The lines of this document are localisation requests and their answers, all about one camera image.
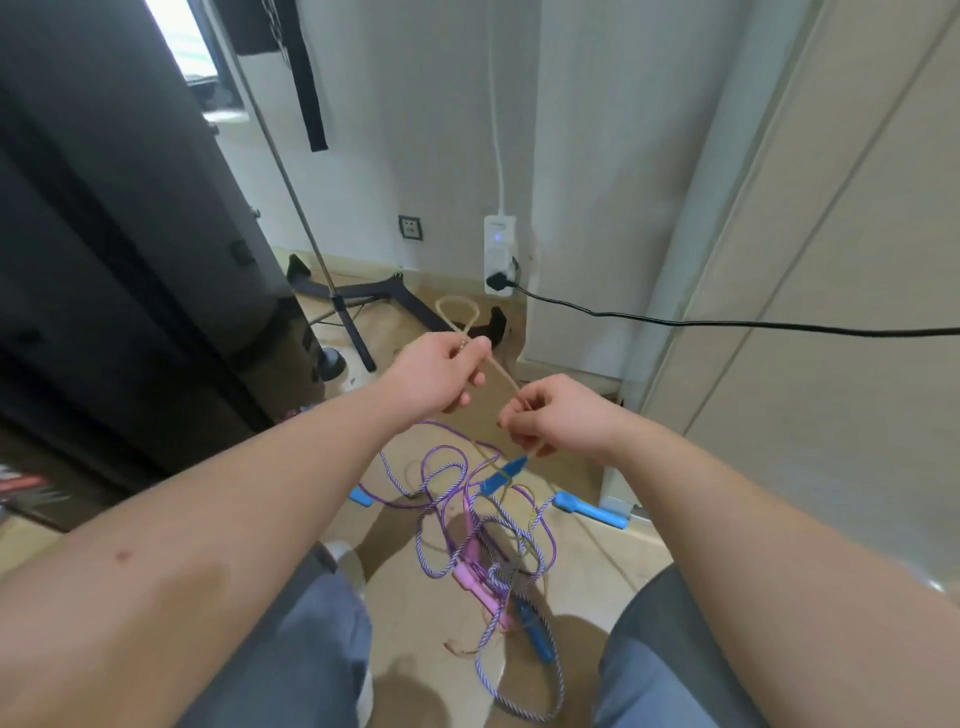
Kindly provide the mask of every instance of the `baseboard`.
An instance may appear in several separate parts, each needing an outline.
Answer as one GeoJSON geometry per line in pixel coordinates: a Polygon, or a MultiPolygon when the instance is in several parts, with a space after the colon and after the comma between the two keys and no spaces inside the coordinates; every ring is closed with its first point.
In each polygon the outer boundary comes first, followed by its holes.
{"type": "MultiPolygon", "coordinates": [[[[310,266],[311,270],[319,271],[320,262],[312,251],[298,251],[290,248],[275,248],[271,246],[280,267],[286,271],[287,261],[290,255],[297,255],[304,263],[310,266]]],[[[351,276],[364,280],[383,280],[389,278],[394,273],[402,273],[403,280],[407,287],[414,288],[432,288],[444,293],[457,293],[464,296],[482,296],[491,301],[504,302],[504,299],[490,296],[484,291],[482,280],[461,279],[455,276],[445,276],[437,273],[424,273],[423,271],[414,271],[409,268],[400,268],[386,263],[376,263],[369,260],[357,260],[350,257],[341,257],[340,255],[324,254],[324,262],[330,273],[340,276],[351,276]]]]}
{"type": "Polygon", "coordinates": [[[615,398],[619,395],[620,384],[622,383],[620,379],[615,379],[612,376],[597,375],[579,369],[567,369],[544,361],[531,361],[524,358],[523,354],[516,358],[513,375],[517,381],[523,382],[543,379],[545,376],[551,375],[567,375],[586,385],[598,395],[607,398],[615,398]]]}

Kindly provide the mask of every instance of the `leg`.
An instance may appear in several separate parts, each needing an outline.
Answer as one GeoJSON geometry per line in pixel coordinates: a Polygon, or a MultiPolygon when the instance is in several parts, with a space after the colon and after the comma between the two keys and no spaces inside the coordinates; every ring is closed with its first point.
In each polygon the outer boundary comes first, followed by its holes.
{"type": "Polygon", "coordinates": [[[596,728],[769,728],[675,566],[627,606],[600,661],[596,728]]]}
{"type": "Polygon", "coordinates": [[[178,727],[355,728],[371,634],[363,602],[317,545],[178,727]]]}

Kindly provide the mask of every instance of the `white cable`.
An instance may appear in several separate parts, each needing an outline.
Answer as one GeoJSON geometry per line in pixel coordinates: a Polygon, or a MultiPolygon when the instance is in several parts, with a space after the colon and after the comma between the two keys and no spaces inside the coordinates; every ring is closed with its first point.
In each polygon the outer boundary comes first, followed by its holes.
{"type": "Polygon", "coordinates": [[[503,161],[500,159],[500,133],[496,128],[496,84],[493,81],[493,0],[487,0],[487,88],[490,91],[490,123],[493,129],[493,154],[496,157],[498,189],[496,214],[507,214],[503,203],[503,161]]]}

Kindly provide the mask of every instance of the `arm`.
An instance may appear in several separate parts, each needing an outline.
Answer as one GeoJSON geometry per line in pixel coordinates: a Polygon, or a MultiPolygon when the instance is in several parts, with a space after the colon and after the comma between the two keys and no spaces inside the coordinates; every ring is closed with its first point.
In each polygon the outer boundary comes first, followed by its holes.
{"type": "Polygon", "coordinates": [[[427,334],[376,383],[133,497],[0,581],[0,724],[168,726],[394,435],[467,404],[490,342],[427,334]]]}
{"type": "Polygon", "coordinates": [[[772,725],[956,725],[960,610],[946,597],[567,377],[518,397],[499,419],[515,442],[624,474],[772,725]]]}

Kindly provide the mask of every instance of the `window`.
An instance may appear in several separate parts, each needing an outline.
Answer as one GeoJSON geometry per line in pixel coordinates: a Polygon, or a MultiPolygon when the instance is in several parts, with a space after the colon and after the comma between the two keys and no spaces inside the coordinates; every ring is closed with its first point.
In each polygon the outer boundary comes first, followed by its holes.
{"type": "Polygon", "coordinates": [[[184,80],[209,121],[246,120],[202,0],[146,0],[184,80]]]}

